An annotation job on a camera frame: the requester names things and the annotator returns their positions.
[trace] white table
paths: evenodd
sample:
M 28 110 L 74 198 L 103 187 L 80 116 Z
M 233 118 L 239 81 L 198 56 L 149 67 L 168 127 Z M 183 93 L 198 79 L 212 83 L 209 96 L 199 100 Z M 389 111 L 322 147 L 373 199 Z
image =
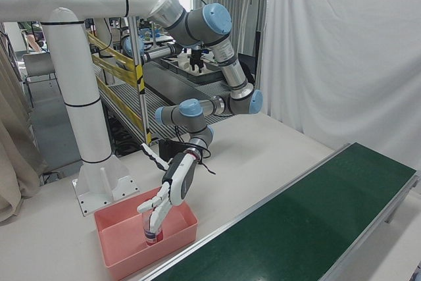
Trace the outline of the white table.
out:
M 212 157 L 206 164 L 216 175 L 198 166 L 187 195 L 199 219 L 197 239 L 332 152 L 264 115 L 236 116 L 213 127 Z M 142 192 L 159 186 L 162 171 L 142 153 L 122 161 Z M 42 187 L 24 202 L 18 217 L 0 226 L 0 280 L 112 280 L 93 216 L 84 218 L 80 212 L 73 178 Z M 409 280 L 421 260 L 420 232 L 421 196 L 411 192 L 393 222 L 381 224 L 357 251 L 341 280 Z M 139 280 L 164 260 L 127 280 Z

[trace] pink plastic tray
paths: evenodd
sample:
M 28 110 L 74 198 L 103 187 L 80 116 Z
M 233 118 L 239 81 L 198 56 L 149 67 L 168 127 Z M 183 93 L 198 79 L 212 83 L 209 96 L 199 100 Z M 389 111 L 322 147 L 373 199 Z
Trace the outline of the pink plastic tray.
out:
M 136 208 L 157 194 L 159 188 L 96 211 L 95 223 L 105 266 L 112 277 L 120 280 L 150 265 L 171 252 L 194 242 L 197 218 L 182 203 L 171 208 L 162 224 L 164 239 L 148 246 L 143 234 L 142 215 Z

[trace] white column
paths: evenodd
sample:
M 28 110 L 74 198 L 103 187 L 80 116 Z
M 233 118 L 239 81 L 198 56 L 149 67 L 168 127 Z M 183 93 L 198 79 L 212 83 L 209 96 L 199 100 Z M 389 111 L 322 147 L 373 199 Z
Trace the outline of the white column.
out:
M 107 126 L 84 31 L 69 9 L 43 22 L 64 103 L 84 161 L 75 187 L 84 214 L 138 190 L 127 168 L 111 155 Z

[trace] blue joint cap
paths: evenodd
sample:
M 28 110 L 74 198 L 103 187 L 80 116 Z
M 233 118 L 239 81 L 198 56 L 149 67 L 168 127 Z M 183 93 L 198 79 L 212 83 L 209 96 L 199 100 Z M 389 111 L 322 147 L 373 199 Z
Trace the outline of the blue joint cap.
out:
M 263 95 L 260 90 L 255 90 L 253 92 L 253 95 L 251 96 L 250 105 L 249 105 L 249 114 L 255 115 L 256 113 L 259 113 L 262 109 L 263 104 Z
M 215 135 L 215 132 L 214 132 L 213 128 L 211 128 L 209 125 L 208 125 L 208 128 L 209 128 L 210 132 L 212 133 L 212 138 L 213 138 L 213 136 Z
M 143 54 L 145 51 L 145 45 L 143 44 L 142 38 L 139 36 L 139 52 L 140 54 Z M 127 56 L 133 58 L 133 52 L 132 52 L 132 43 L 130 42 L 130 36 L 124 39 L 123 42 L 123 53 L 125 53 Z
M 194 118 L 203 113 L 202 106 L 197 99 L 188 99 L 180 103 L 178 107 L 183 116 Z
M 231 16 L 228 10 L 220 3 L 205 5 L 202 15 L 206 24 L 213 32 L 221 36 L 230 33 L 232 28 Z
M 155 111 L 155 120 L 159 123 L 159 124 L 164 124 L 162 122 L 162 110 L 164 109 L 164 107 L 160 107 Z

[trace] green conveyor belt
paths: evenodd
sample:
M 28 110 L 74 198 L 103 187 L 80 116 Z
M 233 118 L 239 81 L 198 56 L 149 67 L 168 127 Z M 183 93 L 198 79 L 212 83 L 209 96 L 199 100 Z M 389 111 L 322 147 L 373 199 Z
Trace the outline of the green conveyor belt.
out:
M 355 143 L 155 280 L 316 281 L 415 172 Z

